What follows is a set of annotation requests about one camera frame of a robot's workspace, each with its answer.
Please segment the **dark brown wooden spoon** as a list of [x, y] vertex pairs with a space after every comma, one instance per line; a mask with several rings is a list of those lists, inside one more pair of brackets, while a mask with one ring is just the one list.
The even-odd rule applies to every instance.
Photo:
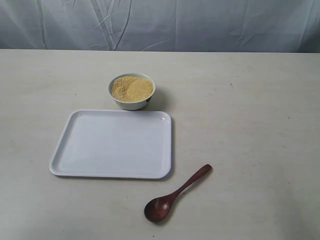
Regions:
[[152, 223], [159, 223], [164, 220], [169, 214], [174, 201], [179, 194], [181, 194], [185, 189], [190, 187], [193, 183], [204, 177], [212, 170], [213, 167], [210, 164], [205, 164], [174, 192], [164, 196], [156, 197], [149, 201], [144, 207], [143, 211], [145, 218]]

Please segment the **yellow grainy powder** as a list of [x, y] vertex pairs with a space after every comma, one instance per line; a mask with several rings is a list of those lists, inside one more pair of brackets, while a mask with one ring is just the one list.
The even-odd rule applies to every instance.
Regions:
[[122, 102], [140, 102], [153, 92], [153, 83], [144, 77], [126, 75], [113, 81], [111, 95]]

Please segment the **white rectangular plastic tray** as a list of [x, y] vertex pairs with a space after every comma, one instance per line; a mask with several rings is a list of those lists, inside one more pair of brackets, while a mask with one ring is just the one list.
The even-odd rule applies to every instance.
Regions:
[[172, 167], [172, 118], [163, 111], [79, 109], [49, 170], [59, 177], [162, 179]]

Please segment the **white ceramic bowl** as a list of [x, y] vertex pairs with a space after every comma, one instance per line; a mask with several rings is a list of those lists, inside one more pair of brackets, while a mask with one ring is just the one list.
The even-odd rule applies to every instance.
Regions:
[[[123, 102], [123, 101], [120, 101], [120, 100], [117, 100], [116, 98], [114, 98], [111, 94], [111, 87], [112, 87], [112, 84], [114, 82], [115, 79], [117, 78], [120, 78], [120, 77], [124, 77], [124, 76], [136, 76], [136, 77], [142, 77], [142, 78], [146, 78], [148, 80], [150, 80], [153, 84], [153, 92], [152, 94], [144, 99], [144, 100], [141, 100], [141, 101], [137, 101], [137, 102]], [[122, 74], [122, 75], [119, 75], [117, 77], [115, 77], [114, 79], [111, 80], [111, 82], [109, 83], [108, 85], [108, 93], [110, 95], [110, 97], [124, 110], [129, 110], [129, 111], [135, 111], [135, 110], [139, 110], [139, 109], [142, 109], [144, 108], [148, 103], [149, 101], [151, 100], [152, 96], [154, 95], [156, 91], [156, 84], [155, 82], [150, 78], [148, 77], [147, 75], [145, 74], [140, 74], [140, 73], [125, 73], [125, 74]]]

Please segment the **white wrinkled backdrop cloth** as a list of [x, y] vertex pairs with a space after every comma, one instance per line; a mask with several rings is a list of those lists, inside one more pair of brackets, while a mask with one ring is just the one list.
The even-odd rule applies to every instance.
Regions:
[[320, 50], [317, 0], [3, 0], [3, 49]]

